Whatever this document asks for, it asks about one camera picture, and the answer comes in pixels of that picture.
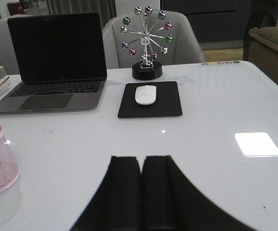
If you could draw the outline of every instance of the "laptop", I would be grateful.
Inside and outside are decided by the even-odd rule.
[[[0,113],[97,107],[107,77],[98,13],[10,18],[8,27],[22,82]]]

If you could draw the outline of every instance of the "black laptop screen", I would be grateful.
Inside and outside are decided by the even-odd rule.
[[[23,82],[106,78],[98,13],[8,20]]]

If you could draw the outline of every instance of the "laptop trackpad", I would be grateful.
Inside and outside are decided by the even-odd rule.
[[[30,96],[19,107],[19,111],[66,108],[73,94]]]

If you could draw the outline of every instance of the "laptop keyboard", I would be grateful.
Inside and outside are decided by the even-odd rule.
[[[48,94],[68,94],[97,92],[101,81],[71,81],[71,82],[46,82],[39,84],[21,84],[21,86],[11,94],[15,96],[48,95]]]

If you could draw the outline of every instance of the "black round base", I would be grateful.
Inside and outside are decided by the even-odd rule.
[[[151,80],[162,76],[162,65],[159,62],[153,62],[154,69],[141,69],[141,63],[136,63],[132,66],[132,77],[139,80]]]

